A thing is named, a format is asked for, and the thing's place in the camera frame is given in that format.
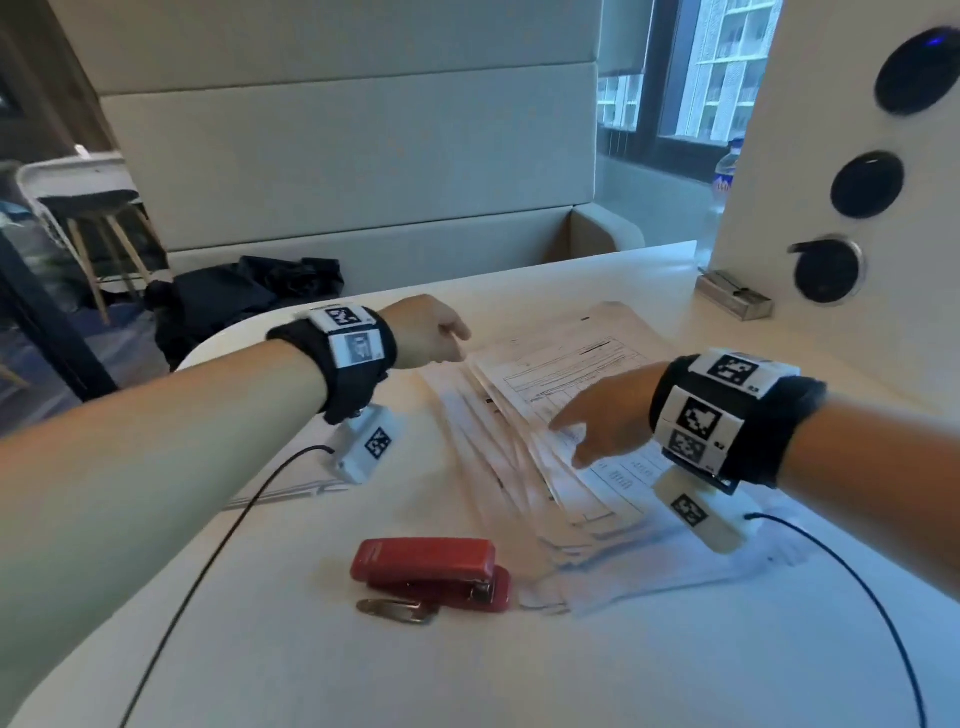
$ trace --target white table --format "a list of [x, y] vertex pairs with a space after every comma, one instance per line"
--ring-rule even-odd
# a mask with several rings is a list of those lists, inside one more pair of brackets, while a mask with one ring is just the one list
[[[891, 392], [776, 321], [741, 324], [692, 296], [693, 248], [604, 255], [370, 294], [429, 292], [457, 307], [474, 346], [600, 301], [631, 305], [681, 351], [733, 346], [791, 361], [836, 389]], [[262, 339], [291, 316], [257, 317], [187, 364]], [[186, 613], [133, 726], [890, 726], [916, 724], [900, 658], [873, 605], [826, 556], [742, 583], [620, 602], [584, 619], [445, 610], [426, 628], [358, 614], [348, 564], [365, 538], [476, 533], [455, 460], [414, 374], [376, 400], [406, 416], [375, 479], [347, 493], [254, 509]], [[87, 640], [14, 725], [115, 726], [210, 550], [214, 522]], [[860, 571], [914, 659], [932, 726], [960, 721], [960, 607], [812, 518]]]

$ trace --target red stapler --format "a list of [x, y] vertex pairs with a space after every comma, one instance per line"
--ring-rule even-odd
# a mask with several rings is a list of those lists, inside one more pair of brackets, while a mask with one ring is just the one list
[[350, 576], [405, 599], [477, 612], [505, 612], [510, 572], [495, 564], [484, 539], [369, 539]]

